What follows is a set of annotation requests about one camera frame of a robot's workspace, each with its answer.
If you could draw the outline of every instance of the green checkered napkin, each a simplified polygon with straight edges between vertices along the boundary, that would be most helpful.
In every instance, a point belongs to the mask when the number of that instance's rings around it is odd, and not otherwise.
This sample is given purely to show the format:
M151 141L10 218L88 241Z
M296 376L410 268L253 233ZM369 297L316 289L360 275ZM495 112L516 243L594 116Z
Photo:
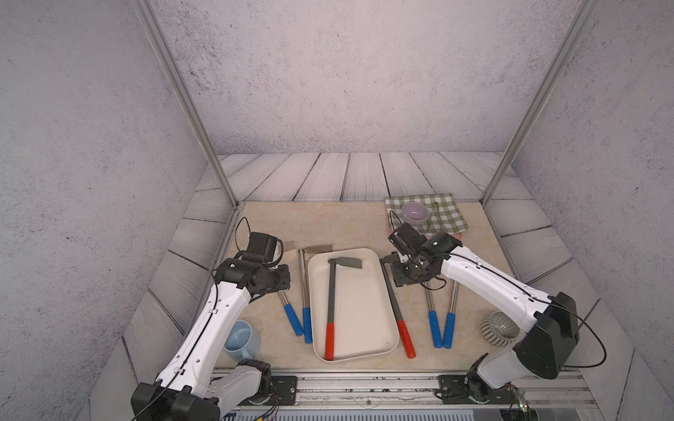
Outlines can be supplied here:
M461 212L459 212L459 208L454 201L454 196L451 193L446 195L386 197L384 201L386 202L387 207L386 220L388 220L389 212L393 211L402 221L402 206L407 202L418 201L419 203L426 205L426 207L431 210L431 221L430 225L426 222L423 225L415 226L417 231L419 231L419 234L435 234L440 231L449 234L458 234L459 232L464 232L468 229L468 224ZM391 216L391 218L393 219L394 226L391 227L393 230L398 227L398 219L396 219L395 216Z

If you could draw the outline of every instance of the white tray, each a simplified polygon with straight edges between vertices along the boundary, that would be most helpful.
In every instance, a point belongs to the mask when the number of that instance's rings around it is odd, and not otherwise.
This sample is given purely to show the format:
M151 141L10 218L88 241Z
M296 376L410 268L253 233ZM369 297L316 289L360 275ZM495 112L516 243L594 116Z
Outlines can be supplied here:
M337 266L335 282L334 361L326 361L328 324L328 259L354 257L363 268ZM391 352L398 345L398 325L393 316L379 257L370 249L321 253L309 260L309 293L313 351L334 364Z

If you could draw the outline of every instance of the gray wall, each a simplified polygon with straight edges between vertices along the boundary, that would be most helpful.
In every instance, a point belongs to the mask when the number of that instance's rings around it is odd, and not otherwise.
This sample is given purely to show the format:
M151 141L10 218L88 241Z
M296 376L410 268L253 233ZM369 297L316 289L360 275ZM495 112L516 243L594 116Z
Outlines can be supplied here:
M674 3L604 0L514 165L670 396L673 117Z
M206 166L128 0L0 2L0 418L74 419Z
M580 0L152 0L216 151L500 151Z

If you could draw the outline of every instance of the metal frame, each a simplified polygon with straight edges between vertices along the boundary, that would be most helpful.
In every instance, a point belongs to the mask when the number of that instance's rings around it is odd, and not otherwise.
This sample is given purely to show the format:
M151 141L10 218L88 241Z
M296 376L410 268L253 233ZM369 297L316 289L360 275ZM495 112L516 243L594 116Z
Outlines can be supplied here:
M157 54L159 62L164 68L164 71L166 72L166 75L168 76L169 80L171 81L171 85L173 85L173 91L175 92L175 96L178 97L178 101L180 102L180 105L183 107L185 115L187 115L189 124L192 126L194 135L197 137L197 140L199 141L199 144L201 145L204 151L204 155L206 155L208 164L211 166L211 168L213 168L213 173L215 174L215 177L218 180L220 187L222 187L222 190L224 191L227 200L229 201L229 203L231 203L233 207L236 207L238 204L237 198L234 196L232 187L229 185L229 182L227 181L227 177L225 176L222 166L220 165L220 160L218 159L218 156L213 150L213 145L208 139L208 133L206 133L206 128L204 127L204 124L202 123L202 120L199 117L199 113L197 112L197 108L194 106L194 102L192 101L192 98L189 95L189 92L187 91L187 87L185 86L183 78L180 76L180 71L178 70L178 67L175 64L175 60L171 55L169 46L166 44L164 34L159 28L159 23L155 18L150 3L148 2L148 0L132 0L132 1L136 13L138 14L138 18L140 19L140 21L143 24L143 27L145 28L145 33L148 35L150 43L152 43L152 48L154 48L154 52Z
M229 372L231 369L215 369L213 377L222 377ZM490 404L447 406L433 396L439 387L437 376L465 375L465 372L274 369L274 374L297 376L296 402L294 406L288 407L292 410L507 408ZM526 392L534 408L597 408L592 393L578 371L561 372L555 380L530 376L514 383Z
M515 134L513 134L508 146L505 148L501 161L496 167L496 171L494 172L493 177L491 177L482 199L480 199L480 203L482 203L483 207L487 207L492 196L496 193L501 180L506 175L506 171L508 171L510 164L515 160L517 153L520 151L520 148L526 139L526 135L529 133L529 130L531 130L536 118L543 109L545 102L555 87L555 82L559 79L561 72L573 55L574 49L583 36L585 29L587 29L590 24L592 16L600 2L601 0L583 0L578 8L574 21L571 23L569 30L566 32L566 36L564 36L564 39L559 45L552 62L550 62L550 66L548 66L548 69L543 76L543 80L541 81L538 90L536 90L534 98L531 100L526 113L524 113L520 125L517 127L517 130L515 130Z

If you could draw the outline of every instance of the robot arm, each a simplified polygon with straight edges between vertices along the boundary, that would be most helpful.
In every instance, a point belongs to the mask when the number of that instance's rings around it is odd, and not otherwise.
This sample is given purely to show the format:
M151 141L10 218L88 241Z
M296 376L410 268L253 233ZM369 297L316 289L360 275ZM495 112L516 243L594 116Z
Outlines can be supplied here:
M481 356L466 375L471 399L486 403L496 389L525 375L554 379L578 343L576 303L564 293L549 296L483 261L459 240L439 232L427 240L409 224L389 236L400 262L392 264L397 286L442 274L470 288L526 332L497 354Z
M252 232L247 250L218 266L204 308L180 349L154 384L140 383L131 396L137 420L219 421L220 414L245 399L269 395L271 372L264 362L241 361L232 373L212 382L211 374L222 345L251 299L290 288L288 266L276 265L281 254L280 240Z

